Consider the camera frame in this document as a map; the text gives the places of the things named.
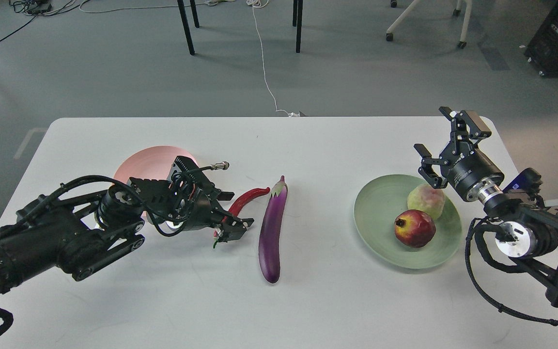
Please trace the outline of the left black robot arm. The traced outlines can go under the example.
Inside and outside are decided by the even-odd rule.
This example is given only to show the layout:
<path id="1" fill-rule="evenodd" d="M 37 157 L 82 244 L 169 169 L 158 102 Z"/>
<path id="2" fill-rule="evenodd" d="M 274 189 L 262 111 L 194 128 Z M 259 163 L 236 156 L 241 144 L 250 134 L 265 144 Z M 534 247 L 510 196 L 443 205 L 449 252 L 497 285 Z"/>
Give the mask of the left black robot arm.
<path id="1" fill-rule="evenodd" d="M 228 162 L 199 167 L 178 156 L 166 179 L 82 176 L 62 183 L 17 212 L 0 228 L 0 295 L 52 267 L 81 281 L 135 251 L 145 241 L 146 222 L 165 237 L 214 228 L 216 241 L 239 240 L 253 219 L 225 210 L 233 192 L 220 190 L 204 174 Z M 0 308 L 0 336 L 13 324 Z"/>

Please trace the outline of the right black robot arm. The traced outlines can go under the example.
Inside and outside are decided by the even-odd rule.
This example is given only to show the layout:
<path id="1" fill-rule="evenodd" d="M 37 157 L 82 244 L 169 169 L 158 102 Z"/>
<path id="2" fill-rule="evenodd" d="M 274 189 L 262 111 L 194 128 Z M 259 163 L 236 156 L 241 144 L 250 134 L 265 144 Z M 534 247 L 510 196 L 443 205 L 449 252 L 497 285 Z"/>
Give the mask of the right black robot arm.
<path id="1" fill-rule="evenodd" d="M 531 322 L 558 326 L 558 320 L 534 317 L 494 300 L 478 284 L 471 266 L 476 245 L 485 263 L 510 274 L 527 273 L 545 286 L 558 308 L 558 213 L 549 212 L 540 196 L 541 176 L 526 168 L 504 189 L 504 174 L 479 149 L 492 131 L 474 111 L 439 111 L 450 121 L 449 142 L 438 157 L 417 143 L 418 173 L 435 189 L 450 185 L 465 202 L 479 201 L 485 216 L 471 221 L 465 242 L 465 265 L 478 293 L 499 312 Z"/>

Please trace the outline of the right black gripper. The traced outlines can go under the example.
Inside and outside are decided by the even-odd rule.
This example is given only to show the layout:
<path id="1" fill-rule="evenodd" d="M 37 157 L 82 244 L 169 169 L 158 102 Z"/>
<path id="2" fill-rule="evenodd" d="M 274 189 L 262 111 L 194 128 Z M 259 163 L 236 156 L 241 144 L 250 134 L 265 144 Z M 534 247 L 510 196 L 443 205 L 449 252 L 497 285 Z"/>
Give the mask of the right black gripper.
<path id="1" fill-rule="evenodd" d="M 475 185 L 487 179 L 500 185 L 504 179 L 496 164 L 478 147 L 480 141 L 491 137 L 492 131 L 475 111 L 456 112 L 448 107 L 440 107 L 439 111 L 451 123 L 449 142 L 440 155 L 451 159 L 434 159 L 425 145 L 415 143 L 414 149 L 421 157 L 417 172 L 434 189 L 443 189 L 449 183 L 463 201 L 476 201 Z M 436 174 L 434 165 L 441 169 L 450 165 L 447 177 Z"/>

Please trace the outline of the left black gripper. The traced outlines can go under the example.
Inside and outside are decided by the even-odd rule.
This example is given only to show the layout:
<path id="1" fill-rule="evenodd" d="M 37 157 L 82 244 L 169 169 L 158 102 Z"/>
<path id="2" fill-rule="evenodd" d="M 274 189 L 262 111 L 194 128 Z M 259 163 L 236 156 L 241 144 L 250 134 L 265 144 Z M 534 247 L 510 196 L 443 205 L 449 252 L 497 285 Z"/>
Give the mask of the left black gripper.
<path id="1" fill-rule="evenodd" d="M 239 240 L 254 219 L 241 219 L 230 212 L 224 217 L 219 201 L 231 201 L 234 195 L 218 189 L 213 182 L 173 182 L 164 223 L 171 232 L 216 228 L 215 242 Z"/>

